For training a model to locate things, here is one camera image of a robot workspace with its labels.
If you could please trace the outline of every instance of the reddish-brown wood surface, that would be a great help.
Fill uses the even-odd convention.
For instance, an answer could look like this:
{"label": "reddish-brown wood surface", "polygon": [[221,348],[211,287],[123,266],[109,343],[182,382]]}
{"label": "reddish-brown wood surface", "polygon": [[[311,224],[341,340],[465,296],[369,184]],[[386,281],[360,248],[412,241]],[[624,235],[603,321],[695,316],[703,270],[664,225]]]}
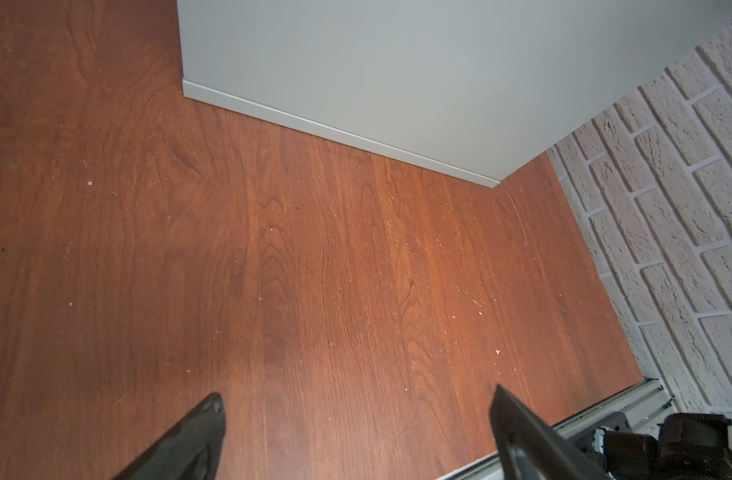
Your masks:
{"label": "reddish-brown wood surface", "polygon": [[0,478],[431,479],[640,379],[549,163],[495,189],[185,99],[173,0],[0,0]]}

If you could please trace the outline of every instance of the white brick wall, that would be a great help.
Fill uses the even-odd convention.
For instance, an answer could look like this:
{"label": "white brick wall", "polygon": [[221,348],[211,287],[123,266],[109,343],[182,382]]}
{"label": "white brick wall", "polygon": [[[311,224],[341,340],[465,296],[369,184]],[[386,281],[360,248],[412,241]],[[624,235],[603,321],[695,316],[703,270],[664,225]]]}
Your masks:
{"label": "white brick wall", "polygon": [[732,415],[732,25],[547,153],[643,374]]}

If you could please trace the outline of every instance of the black pointed object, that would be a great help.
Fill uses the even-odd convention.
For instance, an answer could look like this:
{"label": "black pointed object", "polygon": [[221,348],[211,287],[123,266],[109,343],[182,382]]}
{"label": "black pointed object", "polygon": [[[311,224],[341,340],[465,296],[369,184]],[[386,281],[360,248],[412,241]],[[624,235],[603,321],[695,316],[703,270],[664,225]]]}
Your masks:
{"label": "black pointed object", "polygon": [[496,386],[489,420],[508,480],[539,478],[535,468],[548,480],[609,480],[579,449],[561,438],[501,385]]}
{"label": "black pointed object", "polygon": [[225,404],[211,393],[114,480],[214,480],[225,431]]}

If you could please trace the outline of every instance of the wooden table surface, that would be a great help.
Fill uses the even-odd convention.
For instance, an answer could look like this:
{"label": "wooden table surface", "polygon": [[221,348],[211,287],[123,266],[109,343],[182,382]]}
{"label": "wooden table surface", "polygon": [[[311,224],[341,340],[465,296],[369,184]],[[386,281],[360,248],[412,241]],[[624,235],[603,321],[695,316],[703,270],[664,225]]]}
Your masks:
{"label": "wooden table surface", "polygon": [[0,0],[0,478],[208,392],[227,478],[431,479],[640,380],[549,162],[488,189],[182,96],[173,0]]}

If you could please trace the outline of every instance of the gray panel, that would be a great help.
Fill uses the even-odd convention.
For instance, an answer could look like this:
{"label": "gray panel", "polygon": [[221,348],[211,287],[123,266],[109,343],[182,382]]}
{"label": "gray panel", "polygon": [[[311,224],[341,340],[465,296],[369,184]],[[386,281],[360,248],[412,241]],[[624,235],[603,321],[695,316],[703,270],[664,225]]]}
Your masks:
{"label": "gray panel", "polygon": [[502,179],[732,20],[732,0],[178,0],[185,78]]}

